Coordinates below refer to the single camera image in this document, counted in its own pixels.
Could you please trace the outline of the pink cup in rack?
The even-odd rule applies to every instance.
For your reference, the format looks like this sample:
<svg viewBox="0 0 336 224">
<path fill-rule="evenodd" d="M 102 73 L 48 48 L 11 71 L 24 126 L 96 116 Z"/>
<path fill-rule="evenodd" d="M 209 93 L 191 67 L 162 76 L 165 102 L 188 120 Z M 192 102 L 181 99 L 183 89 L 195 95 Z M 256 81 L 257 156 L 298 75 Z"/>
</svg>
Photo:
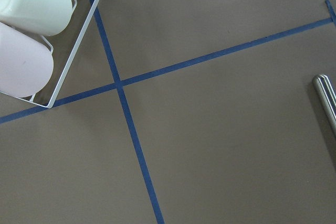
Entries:
<svg viewBox="0 0 336 224">
<path fill-rule="evenodd" d="M 48 83 L 54 69 L 52 53 L 43 44 L 1 23 L 1 92 L 31 96 Z"/>
</svg>

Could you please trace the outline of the white cup in rack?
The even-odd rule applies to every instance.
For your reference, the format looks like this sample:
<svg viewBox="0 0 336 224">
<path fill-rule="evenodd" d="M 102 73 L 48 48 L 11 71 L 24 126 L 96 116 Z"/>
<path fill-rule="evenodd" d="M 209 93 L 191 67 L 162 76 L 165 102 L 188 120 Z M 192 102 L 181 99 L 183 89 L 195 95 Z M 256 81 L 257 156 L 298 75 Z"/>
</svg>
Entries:
<svg viewBox="0 0 336 224">
<path fill-rule="evenodd" d="M 1 0 L 1 22 L 44 36 L 65 30 L 72 14 L 72 0 Z"/>
</svg>

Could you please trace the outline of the steel muddler black tip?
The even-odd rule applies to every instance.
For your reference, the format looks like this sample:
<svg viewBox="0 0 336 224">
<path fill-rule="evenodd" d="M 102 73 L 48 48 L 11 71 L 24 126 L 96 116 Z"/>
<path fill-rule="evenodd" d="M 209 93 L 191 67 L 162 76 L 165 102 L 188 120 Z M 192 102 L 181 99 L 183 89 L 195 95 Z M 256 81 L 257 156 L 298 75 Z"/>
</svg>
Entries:
<svg viewBox="0 0 336 224">
<path fill-rule="evenodd" d="M 316 75 L 312 83 L 328 118 L 332 132 L 335 135 L 335 91 L 332 83 L 325 74 Z"/>
</svg>

